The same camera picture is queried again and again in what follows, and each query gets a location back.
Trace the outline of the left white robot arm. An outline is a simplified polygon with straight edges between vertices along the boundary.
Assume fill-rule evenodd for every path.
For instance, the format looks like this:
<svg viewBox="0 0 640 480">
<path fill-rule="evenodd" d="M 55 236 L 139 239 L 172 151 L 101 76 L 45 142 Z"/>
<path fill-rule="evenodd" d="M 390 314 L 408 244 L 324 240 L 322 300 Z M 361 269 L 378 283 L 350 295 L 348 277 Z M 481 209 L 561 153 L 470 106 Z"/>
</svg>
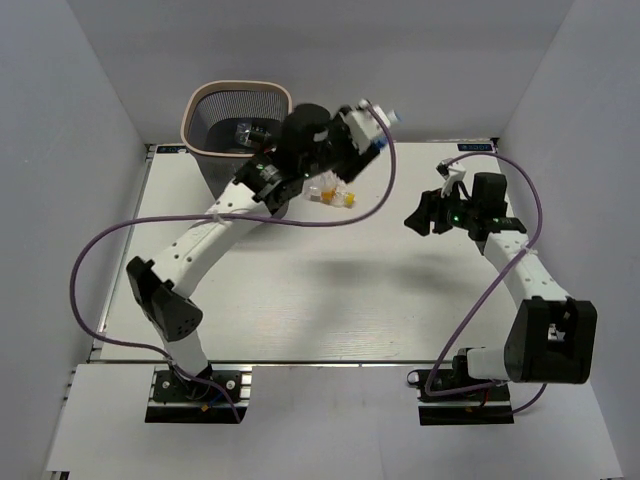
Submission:
<svg viewBox="0 0 640 480">
<path fill-rule="evenodd" d="M 134 299 L 151 322 L 178 372 L 177 387 L 199 399 L 211 387 L 211 369 L 197 332 L 202 311 L 191 296 L 209 270 L 259 222 L 282 217 L 306 180 L 325 172 L 353 181 L 389 144 L 394 112 L 361 101 L 330 114 L 300 104 L 236 171 L 206 219 L 154 257 L 126 266 Z"/>
</svg>

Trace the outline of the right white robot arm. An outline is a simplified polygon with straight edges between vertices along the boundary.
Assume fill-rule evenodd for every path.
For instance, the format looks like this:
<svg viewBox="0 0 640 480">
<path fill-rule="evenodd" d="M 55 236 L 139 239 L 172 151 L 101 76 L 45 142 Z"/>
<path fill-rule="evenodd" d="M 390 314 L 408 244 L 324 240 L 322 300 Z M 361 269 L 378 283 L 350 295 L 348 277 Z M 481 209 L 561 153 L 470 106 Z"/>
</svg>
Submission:
<svg viewBox="0 0 640 480">
<path fill-rule="evenodd" d="M 506 190 L 505 176 L 496 173 L 476 174 L 471 189 L 448 181 L 423 192 L 404 221 L 421 236 L 466 231 L 517 309 L 503 347 L 470 347 L 455 356 L 449 386 L 466 399 L 477 397 L 488 381 L 583 384 L 591 371 L 596 308 L 551 277 L 529 246 L 525 226 L 508 216 Z"/>
</svg>

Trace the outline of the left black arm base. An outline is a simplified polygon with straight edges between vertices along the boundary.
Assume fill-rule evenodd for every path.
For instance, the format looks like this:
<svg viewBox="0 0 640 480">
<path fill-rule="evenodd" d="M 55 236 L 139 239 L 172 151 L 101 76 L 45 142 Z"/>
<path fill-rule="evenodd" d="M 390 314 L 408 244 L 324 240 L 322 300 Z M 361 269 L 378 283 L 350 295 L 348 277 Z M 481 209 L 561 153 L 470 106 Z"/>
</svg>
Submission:
<svg viewBox="0 0 640 480">
<path fill-rule="evenodd" d="M 212 380 L 222 387 L 235 409 L 216 388 L 198 384 L 194 388 L 169 367 L 156 366 L 145 412 L 148 424 L 238 424 L 247 412 L 251 393 L 252 367 L 241 364 L 213 364 Z"/>
</svg>

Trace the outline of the clear bottle blue label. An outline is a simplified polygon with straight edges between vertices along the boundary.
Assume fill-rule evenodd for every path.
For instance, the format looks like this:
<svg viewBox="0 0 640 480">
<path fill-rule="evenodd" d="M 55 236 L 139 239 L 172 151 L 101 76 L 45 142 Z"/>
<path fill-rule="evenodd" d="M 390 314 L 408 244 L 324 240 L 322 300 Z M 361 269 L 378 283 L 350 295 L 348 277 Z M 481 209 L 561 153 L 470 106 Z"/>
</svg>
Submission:
<svg viewBox="0 0 640 480">
<path fill-rule="evenodd" d="M 378 120 L 374 120 L 376 134 L 372 143 L 379 150 L 383 150 L 390 143 L 389 137 L 391 130 L 401 122 L 401 119 L 395 110 L 384 111 L 379 105 L 374 107 L 374 112 Z"/>
</svg>

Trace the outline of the clear bottle orange cap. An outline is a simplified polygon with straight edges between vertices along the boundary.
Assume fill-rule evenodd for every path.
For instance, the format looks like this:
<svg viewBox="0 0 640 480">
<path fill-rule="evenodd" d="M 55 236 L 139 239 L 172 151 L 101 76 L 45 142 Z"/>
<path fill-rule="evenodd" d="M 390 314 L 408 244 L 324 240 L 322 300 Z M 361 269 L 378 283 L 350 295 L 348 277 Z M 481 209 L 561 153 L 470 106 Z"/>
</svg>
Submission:
<svg viewBox="0 0 640 480">
<path fill-rule="evenodd" d="M 355 194 L 332 172 L 325 172 L 306 180 L 303 196 L 309 201 L 339 208 L 352 208 L 356 203 Z"/>
</svg>

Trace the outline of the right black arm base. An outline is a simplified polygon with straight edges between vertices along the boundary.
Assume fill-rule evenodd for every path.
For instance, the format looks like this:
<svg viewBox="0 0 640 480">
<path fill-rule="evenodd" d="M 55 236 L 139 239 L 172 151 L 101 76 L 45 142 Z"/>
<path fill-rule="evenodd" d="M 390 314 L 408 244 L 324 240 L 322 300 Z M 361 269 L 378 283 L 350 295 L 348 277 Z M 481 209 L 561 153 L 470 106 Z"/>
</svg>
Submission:
<svg viewBox="0 0 640 480">
<path fill-rule="evenodd" d="M 418 395 L 421 426 L 478 426 L 514 423 L 510 392 L 506 385 L 473 392 L 434 397 L 429 396 L 426 382 L 430 369 L 412 370 L 407 384 Z"/>
</svg>

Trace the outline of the clear bottle black label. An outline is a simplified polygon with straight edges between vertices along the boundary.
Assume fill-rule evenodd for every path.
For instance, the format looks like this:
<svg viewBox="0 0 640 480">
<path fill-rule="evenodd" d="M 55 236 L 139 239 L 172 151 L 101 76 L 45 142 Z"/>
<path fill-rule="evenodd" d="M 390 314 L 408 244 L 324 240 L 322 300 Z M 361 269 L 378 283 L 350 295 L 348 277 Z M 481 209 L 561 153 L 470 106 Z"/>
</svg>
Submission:
<svg viewBox="0 0 640 480">
<path fill-rule="evenodd" d="M 237 144 L 248 149 L 258 149 L 265 145 L 273 136 L 267 121 L 240 121 L 236 126 L 234 140 Z"/>
</svg>

